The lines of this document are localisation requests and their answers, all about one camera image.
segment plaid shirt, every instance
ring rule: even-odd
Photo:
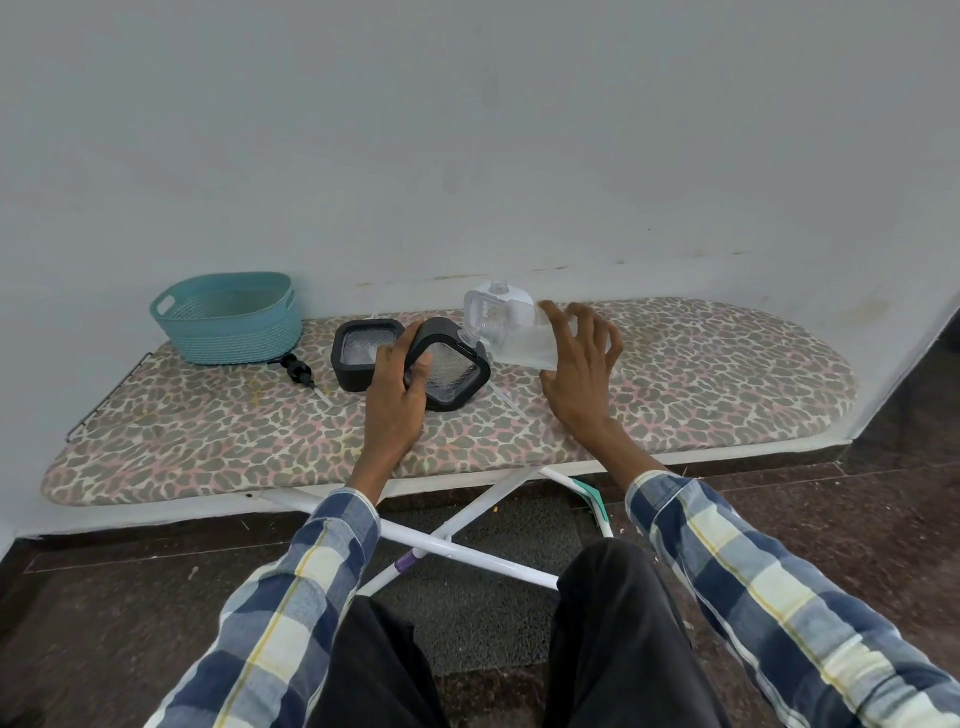
[[[645,473],[627,505],[786,725],[960,726],[960,685],[705,483]],[[379,534],[365,497],[327,496],[228,600],[217,641],[148,728],[301,728]]]

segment floor mat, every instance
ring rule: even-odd
[[[459,508],[392,513],[389,520],[430,533]],[[566,497],[511,500],[488,511],[454,542],[560,574],[581,550]],[[381,541],[364,580],[405,553]],[[380,603],[416,626],[416,638],[438,675],[546,661],[557,593],[427,556],[377,593]]]

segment black pants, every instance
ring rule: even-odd
[[[729,726],[677,607],[637,546],[605,539],[560,578],[545,728]],[[357,597],[312,728],[448,728],[413,627]]]

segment basket handle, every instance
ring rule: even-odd
[[[166,318],[167,311],[175,305],[177,305],[177,299],[174,298],[168,289],[157,296],[154,302],[150,304],[150,313],[155,319],[164,319]]]

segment leopard print fabric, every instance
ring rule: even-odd
[[[847,362],[774,316],[677,298],[594,307],[624,340],[611,382],[615,416],[654,454],[810,437],[852,406]],[[460,311],[422,315],[461,321]],[[295,349],[332,408],[282,370],[198,367],[165,344],[57,457],[43,494],[109,505],[345,482],[363,446],[363,396],[338,388],[329,350],[350,318],[304,322]],[[494,366],[492,384],[525,418],[490,387],[457,412],[427,412],[395,477],[589,459],[550,413],[538,372]]]

